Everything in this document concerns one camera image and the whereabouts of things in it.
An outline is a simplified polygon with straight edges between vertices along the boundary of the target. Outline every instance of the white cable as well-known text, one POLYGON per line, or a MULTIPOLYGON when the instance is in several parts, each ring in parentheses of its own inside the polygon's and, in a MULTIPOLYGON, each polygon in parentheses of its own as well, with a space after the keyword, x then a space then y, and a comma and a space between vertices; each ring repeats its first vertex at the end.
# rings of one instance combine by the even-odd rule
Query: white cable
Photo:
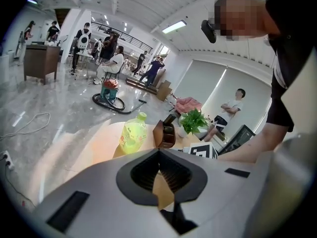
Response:
POLYGON ((22 128, 18 129, 15 133, 11 133, 11 134, 7 134, 7 135, 4 135, 4 136, 1 136, 0 137, 0 141, 3 140, 4 138, 6 137, 13 137, 17 134, 23 134, 23 135, 26 135, 26 134, 30 134, 30 133, 34 133, 34 132, 37 132, 43 128, 45 128, 47 125, 49 125, 50 123, 50 120, 51 120, 51 114, 50 113, 41 113, 41 114, 36 114, 32 120, 30 120, 26 125, 24 125, 22 128), (42 116, 42 115, 49 115, 49 120, 47 122, 47 124, 45 124, 43 127, 39 128, 39 129, 36 129, 36 130, 33 130, 33 131, 29 131, 29 132, 19 132, 20 130, 24 129, 26 126, 28 126, 37 116, 42 116))

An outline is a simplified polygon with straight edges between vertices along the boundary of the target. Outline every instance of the white pants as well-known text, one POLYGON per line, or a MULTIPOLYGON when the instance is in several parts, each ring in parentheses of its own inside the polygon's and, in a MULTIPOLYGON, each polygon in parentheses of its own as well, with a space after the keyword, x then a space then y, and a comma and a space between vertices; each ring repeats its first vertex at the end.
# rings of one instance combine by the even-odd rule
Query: white pants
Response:
POLYGON ((19 65, 23 64, 25 50, 26 50, 26 43, 23 43, 23 44, 21 44, 21 53, 20 53, 20 57, 19 57, 19 65))
POLYGON ((101 78, 103 78, 105 76, 106 72, 118 73, 119 70, 117 70, 116 68, 113 68, 111 66, 100 65, 97 69, 97 79, 101 80, 101 78))

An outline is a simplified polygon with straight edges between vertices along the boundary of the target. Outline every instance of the wooden platform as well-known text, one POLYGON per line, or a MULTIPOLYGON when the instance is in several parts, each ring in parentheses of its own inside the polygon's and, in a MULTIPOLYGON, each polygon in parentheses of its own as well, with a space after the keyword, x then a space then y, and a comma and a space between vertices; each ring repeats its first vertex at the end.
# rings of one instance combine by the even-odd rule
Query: wooden platform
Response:
POLYGON ((150 86, 150 87, 145 87, 145 83, 143 82, 140 82, 138 79, 134 78, 134 77, 130 77, 128 76, 125 80, 125 82, 127 83, 127 85, 131 85, 133 87, 136 87, 138 89, 141 89, 141 90, 144 90, 148 93, 152 93, 154 95, 157 94, 158 92, 158 89, 153 87, 153 86, 150 86))

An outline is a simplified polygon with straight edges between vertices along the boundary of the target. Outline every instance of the pink cloth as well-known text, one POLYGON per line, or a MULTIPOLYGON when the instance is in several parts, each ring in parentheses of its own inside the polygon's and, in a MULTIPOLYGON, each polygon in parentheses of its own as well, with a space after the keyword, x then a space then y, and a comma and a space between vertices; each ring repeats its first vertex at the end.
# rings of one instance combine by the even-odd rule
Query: pink cloth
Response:
POLYGON ((202 104, 193 99, 192 97, 187 97, 185 99, 178 98, 176 100, 175 109, 180 113, 188 113, 193 109, 200 110, 202 108, 202 104))

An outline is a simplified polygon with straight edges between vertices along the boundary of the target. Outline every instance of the power strip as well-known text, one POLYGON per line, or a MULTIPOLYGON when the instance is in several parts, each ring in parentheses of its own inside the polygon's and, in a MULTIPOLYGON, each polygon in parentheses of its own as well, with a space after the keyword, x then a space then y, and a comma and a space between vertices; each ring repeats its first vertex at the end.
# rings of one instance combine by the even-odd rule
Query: power strip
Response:
POLYGON ((5 152, 3 152, 3 153, 1 153, 1 155, 0 155, 0 159, 2 159, 5 155, 7 155, 7 158, 6 158, 6 162, 10 162, 10 164, 8 165, 8 168, 10 169, 10 170, 14 170, 14 164, 13 164, 13 162, 12 162, 12 159, 11 159, 11 157, 10 157, 10 155, 9 155, 9 152, 8 151, 5 151, 5 152))

